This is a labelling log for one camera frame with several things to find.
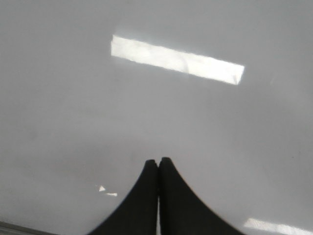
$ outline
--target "white floor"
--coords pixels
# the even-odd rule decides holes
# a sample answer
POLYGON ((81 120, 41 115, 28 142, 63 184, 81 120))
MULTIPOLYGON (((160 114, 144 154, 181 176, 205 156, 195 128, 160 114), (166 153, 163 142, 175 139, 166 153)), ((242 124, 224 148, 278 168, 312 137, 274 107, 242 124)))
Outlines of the white floor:
POLYGON ((0 220, 86 234, 169 156, 246 234, 313 235, 312 12, 0 0, 0 220))

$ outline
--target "glossy floor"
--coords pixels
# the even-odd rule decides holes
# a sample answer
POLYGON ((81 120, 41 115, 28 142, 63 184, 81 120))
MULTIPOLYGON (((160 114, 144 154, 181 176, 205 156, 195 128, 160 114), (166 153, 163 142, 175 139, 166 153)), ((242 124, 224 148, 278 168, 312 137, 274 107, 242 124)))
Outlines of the glossy floor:
POLYGON ((83 235, 169 156, 246 234, 312 235, 312 12, 0 0, 0 220, 83 235))

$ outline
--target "bright light spot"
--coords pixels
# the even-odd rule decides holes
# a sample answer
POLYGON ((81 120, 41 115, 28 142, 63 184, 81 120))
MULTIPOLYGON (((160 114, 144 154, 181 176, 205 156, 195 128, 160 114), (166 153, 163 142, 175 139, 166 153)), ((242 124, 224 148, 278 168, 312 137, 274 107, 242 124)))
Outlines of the bright light spot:
POLYGON ((110 192, 108 192, 108 193, 106 193, 106 195, 108 195, 108 196, 113 196, 113 197, 117 197, 117 193, 115 192, 115 193, 110 193, 110 192))
POLYGON ((111 55, 233 85, 240 83, 245 67, 212 57, 154 46, 113 35, 111 55))
POLYGON ((272 224, 265 221, 250 218, 244 224, 247 228, 263 230, 286 235, 313 235, 313 232, 292 227, 285 224, 272 224))
POLYGON ((102 186, 102 185, 100 185, 100 187, 99 187, 99 192, 102 192, 102 191, 105 191, 106 189, 102 186))

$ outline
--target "gray floor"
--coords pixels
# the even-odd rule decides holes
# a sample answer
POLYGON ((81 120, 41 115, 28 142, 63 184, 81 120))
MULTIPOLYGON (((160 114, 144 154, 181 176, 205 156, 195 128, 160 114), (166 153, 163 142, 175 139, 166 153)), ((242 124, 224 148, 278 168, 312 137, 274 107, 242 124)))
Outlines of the gray floor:
POLYGON ((83 235, 146 159, 169 156, 241 231, 313 235, 312 12, 310 0, 0 0, 0 220, 83 235), (111 56, 113 35, 245 70, 229 84, 180 58, 178 71, 162 54, 136 63, 111 56))

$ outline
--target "small white speck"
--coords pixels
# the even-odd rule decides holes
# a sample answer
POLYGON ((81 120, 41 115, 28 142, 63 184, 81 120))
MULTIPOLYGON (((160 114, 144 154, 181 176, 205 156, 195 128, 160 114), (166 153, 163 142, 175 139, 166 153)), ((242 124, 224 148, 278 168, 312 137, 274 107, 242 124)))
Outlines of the small white speck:
POLYGON ((117 193, 116 193, 116 192, 115 192, 115 193, 110 193, 110 192, 108 192, 108 193, 106 193, 106 195, 107 195, 107 196, 117 197, 117 193))
POLYGON ((106 189, 102 186, 102 185, 100 185, 100 187, 99 187, 99 192, 102 192, 102 191, 105 191, 106 189))

